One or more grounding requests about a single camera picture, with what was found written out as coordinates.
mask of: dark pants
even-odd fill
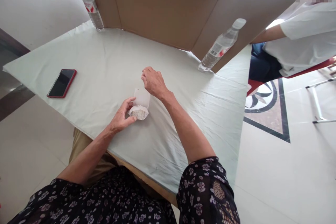
[[[252,57],[248,78],[260,82],[269,82],[282,77],[279,61],[263,50],[265,43],[252,45]]]

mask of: khaki pants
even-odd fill
[[[77,128],[74,129],[73,135],[73,144],[69,163],[71,163],[79,155],[79,153],[81,153],[92,142],[91,138],[89,138]],[[117,165],[117,161],[110,154],[105,152],[96,168],[92,172],[91,176],[87,180],[85,187],[90,187],[91,185],[95,184],[105,175],[106,172]]]

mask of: red phone case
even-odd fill
[[[77,70],[75,70],[75,69],[62,69],[62,70],[73,70],[73,71],[74,71],[74,73],[73,73],[73,75],[72,75],[72,77],[71,77],[71,79],[70,79],[70,81],[69,81],[69,83],[68,83],[68,85],[67,85],[67,87],[66,87],[66,89],[65,89],[65,91],[64,91],[64,95],[63,95],[63,96],[50,96],[50,95],[47,95],[47,97],[49,97],[49,98],[64,98],[64,97],[67,95],[68,89],[69,89],[69,87],[70,87],[70,85],[71,85],[73,79],[75,78],[75,76],[76,76],[76,74],[77,74]]]

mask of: phone screen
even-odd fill
[[[76,70],[62,69],[48,96],[63,97]]]

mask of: cardboard divider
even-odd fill
[[[247,24],[212,69],[217,72],[295,0],[96,0],[107,28],[122,28],[200,60],[237,18]]]

